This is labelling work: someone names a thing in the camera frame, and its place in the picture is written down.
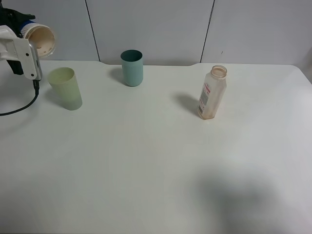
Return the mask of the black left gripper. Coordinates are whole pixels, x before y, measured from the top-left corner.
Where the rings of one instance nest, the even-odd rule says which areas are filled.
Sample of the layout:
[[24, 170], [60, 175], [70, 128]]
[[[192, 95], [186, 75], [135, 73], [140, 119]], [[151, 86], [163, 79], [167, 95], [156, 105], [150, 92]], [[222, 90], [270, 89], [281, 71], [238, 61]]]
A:
[[[23, 38], [21, 30], [30, 21], [36, 17], [31, 14], [23, 14], [13, 9], [0, 8], [0, 25], [8, 26], [18, 38]], [[23, 69], [19, 61], [8, 60], [15, 75], [23, 75]]]

